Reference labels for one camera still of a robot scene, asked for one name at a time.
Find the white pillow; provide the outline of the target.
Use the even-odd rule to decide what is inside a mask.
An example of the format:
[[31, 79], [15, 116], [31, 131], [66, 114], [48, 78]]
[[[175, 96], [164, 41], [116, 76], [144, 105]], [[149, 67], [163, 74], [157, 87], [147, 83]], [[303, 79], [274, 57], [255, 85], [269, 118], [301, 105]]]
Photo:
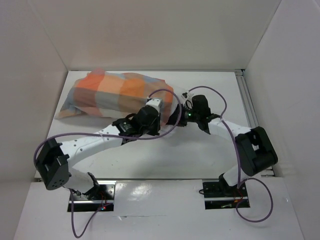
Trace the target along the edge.
[[[180, 118], [180, 121], [178, 123], [178, 125], [174, 128], [174, 130], [172, 130], [170, 133], [168, 133], [165, 138], [169, 138], [170, 136], [172, 136], [178, 129], [178, 127], [186, 127], [187, 126], [187, 121], [186, 121], [186, 111], [187, 111], [187, 104], [186, 101], [190, 100], [191, 96], [188, 93], [188, 90], [182, 87], [179, 87], [177, 85], [170, 85], [170, 87], [172, 88], [172, 92], [174, 92], [178, 98], [180, 103], [182, 104], [182, 115]], [[163, 135], [167, 132], [170, 131], [170, 129], [173, 128], [173, 125], [177, 122], [178, 116], [179, 116], [179, 103], [178, 100], [176, 99], [175, 96], [173, 96], [171, 93], [164, 91], [163, 93], [168, 94], [169, 97], [172, 97], [172, 104], [170, 107], [170, 116], [167, 117], [167, 122], [165, 125], [162, 125], [160, 127], [160, 131], [159, 134]]]

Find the checkered orange blue pillowcase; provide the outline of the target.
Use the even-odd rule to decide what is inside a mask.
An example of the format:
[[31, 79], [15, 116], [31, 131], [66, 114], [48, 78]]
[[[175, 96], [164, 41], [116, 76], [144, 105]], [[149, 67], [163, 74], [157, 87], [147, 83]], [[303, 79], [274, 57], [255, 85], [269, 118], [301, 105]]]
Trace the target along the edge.
[[173, 92], [173, 87], [163, 79], [132, 72], [93, 70], [75, 81], [55, 117], [89, 115], [120, 119], [136, 114], [148, 96], [152, 96], [162, 100], [160, 124], [165, 125], [178, 104]]

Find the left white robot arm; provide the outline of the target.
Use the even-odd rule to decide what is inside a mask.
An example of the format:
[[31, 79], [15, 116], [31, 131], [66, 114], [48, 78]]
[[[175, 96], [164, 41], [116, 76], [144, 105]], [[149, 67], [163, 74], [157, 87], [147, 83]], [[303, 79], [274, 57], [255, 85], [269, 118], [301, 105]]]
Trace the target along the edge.
[[64, 187], [78, 196], [94, 199], [103, 187], [92, 173], [81, 172], [74, 166], [97, 153], [136, 141], [143, 135], [158, 135], [160, 116], [158, 109], [146, 105], [138, 113], [114, 121], [93, 136], [65, 142], [57, 142], [55, 138], [47, 140], [35, 165], [46, 189], [52, 191]]

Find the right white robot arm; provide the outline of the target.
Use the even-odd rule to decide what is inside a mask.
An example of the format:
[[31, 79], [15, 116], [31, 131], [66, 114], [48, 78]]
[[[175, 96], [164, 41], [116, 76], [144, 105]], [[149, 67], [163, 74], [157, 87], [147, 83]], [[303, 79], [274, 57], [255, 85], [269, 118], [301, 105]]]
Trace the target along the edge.
[[222, 120], [211, 112], [207, 98], [192, 96], [185, 92], [182, 115], [178, 126], [196, 123], [200, 130], [231, 141], [236, 147], [237, 165], [222, 173], [218, 179], [218, 190], [223, 196], [230, 196], [238, 183], [266, 170], [278, 162], [275, 149], [263, 127], [249, 128]]

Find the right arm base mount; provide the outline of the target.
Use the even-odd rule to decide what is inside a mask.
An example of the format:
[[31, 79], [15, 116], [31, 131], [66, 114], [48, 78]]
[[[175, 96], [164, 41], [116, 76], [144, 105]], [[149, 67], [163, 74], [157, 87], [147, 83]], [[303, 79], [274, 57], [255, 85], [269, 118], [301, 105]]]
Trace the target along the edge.
[[249, 208], [250, 201], [245, 184], [240, 189], [231, 187], [223, 190], [217, 179], [204, 180], [202, 189], [198, 191], [204, 197], [204, 206], [206, 210], [235, 209], [237, 204], [239, 208]]

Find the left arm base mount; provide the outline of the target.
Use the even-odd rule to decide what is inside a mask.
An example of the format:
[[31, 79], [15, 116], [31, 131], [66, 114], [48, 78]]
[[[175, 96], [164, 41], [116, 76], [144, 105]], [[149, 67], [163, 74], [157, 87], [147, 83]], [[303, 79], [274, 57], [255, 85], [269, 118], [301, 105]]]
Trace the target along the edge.
[[76, 193], [72, 191], [73, 196], [73, 211], [74, 212], [113, 212], [114, 199], [116, 191], [116, 181], [114, 180], [99, 180], [100, 188], [92, 197]]

